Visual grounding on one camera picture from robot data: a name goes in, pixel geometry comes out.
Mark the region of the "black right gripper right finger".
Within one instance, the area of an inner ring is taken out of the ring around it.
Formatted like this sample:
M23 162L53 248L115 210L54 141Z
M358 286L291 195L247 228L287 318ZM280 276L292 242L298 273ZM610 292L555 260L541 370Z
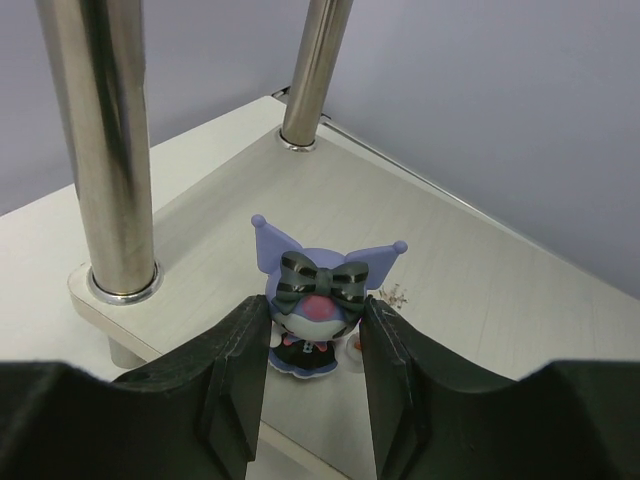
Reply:
M560 360L491 372L368 299L362 345L381 479L635 479L639 366Z

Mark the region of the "purple figurine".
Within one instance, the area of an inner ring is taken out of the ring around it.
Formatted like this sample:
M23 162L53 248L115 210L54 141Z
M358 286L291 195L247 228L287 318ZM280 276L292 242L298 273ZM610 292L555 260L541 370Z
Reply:
M269 351L269 364L298 379L332 373L338 367L336 343L363 318L368 293L380 288L404 241L345 255L305 248L256 214L258 269L267 275L265 295L280 343Z

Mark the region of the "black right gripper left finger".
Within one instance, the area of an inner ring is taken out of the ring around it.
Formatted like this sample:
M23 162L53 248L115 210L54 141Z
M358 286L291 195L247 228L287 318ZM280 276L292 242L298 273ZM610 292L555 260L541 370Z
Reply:
M3 363L2 477L244 478L257 452L268 312L250 296L109 382L62 362Z

